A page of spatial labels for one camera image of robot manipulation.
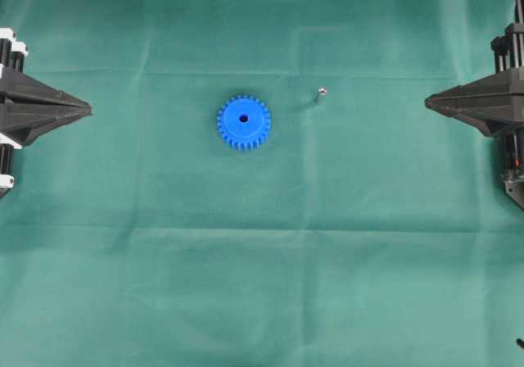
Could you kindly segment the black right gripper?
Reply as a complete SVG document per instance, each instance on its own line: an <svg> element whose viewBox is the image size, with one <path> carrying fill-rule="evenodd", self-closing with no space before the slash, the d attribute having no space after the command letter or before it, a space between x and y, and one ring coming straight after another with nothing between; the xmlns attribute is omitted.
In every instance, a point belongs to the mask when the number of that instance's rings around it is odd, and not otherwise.
<svg viewBox="0 0 524 367"><path fill-rule="evenodd" d="M521 23L509 25L503 36L491 41L491 50L494 53L496 74L432 94L425 99L425 106L443 116L478 129L487 138L499 138L504 191L517 206L523 209L523 121L487 115L475 109L436 103L523 94L523 67L521 67L523 66L523 25Z"/></svg>

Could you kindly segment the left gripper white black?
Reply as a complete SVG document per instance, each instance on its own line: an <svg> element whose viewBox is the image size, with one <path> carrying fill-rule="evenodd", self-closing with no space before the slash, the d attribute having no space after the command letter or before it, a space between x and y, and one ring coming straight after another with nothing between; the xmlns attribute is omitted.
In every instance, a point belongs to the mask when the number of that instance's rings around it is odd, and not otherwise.
<svg viewBox="0 0 524 367"><path fill-rule="evenodd" d="M15 150L92 114L87 102L21 73L28 55L26 44L16 39L16 33L11 28L1 28L1 94L14 102L60 106L1 107L1 197L15 184Z"/></svg>

